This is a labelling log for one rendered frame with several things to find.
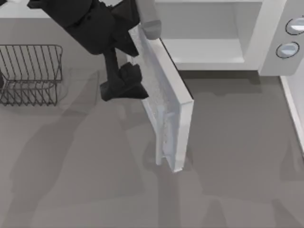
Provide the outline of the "grey microwave knob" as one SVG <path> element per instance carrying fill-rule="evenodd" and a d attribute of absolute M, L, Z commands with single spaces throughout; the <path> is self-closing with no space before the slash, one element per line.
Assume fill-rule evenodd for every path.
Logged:
<path fill-rule="evenodd" d="M 281 59 L 287 59 L 295 56 L 300 50 L 300 46 L 296 42 L 281 44 L 276 49 L 276 55 Z"/>
<path fill-rule="evenodd" d="M 290 19 L 286 26 L 285 31 L 291 36 L 297 36 L 304 33 L 304 15 L 297 18 Z"/>

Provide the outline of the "pale grey rounded box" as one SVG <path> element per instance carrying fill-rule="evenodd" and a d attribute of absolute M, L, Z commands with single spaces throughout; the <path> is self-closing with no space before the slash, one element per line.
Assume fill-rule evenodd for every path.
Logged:
<path fill-rule="evenodd" d="M 149 40 L 160 38 L 162 23 L 156 9 L 155 0 L 136 0 L 141 27 Z"/>

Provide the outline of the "white microwave oven door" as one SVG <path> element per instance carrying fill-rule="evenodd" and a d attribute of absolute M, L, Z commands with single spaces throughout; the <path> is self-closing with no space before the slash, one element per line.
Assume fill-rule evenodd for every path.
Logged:
<path fill-rule="evenodd" d="M 138 64 L 148 98 L 142 101 L 156 136 L 155 162 L 166 159 L 172 172 L 183 170 L 194 99 L 162 39 L 149 40 L 138 25 L 130 35 L 139 52 L 128 57 Z"/>

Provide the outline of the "pale microwave oven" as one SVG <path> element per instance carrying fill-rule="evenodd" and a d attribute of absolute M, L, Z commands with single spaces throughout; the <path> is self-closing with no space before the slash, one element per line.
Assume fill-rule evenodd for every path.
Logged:
<path fill-rule="evenodd" d="M 304 0 L 156 0 L 161 38 L 179 70 L 252 70 L 290 76 L 304 57 L 304 33 L 285 26 L 304 15 Z M 296 42 L 287 59 L 279 45 Z"/>

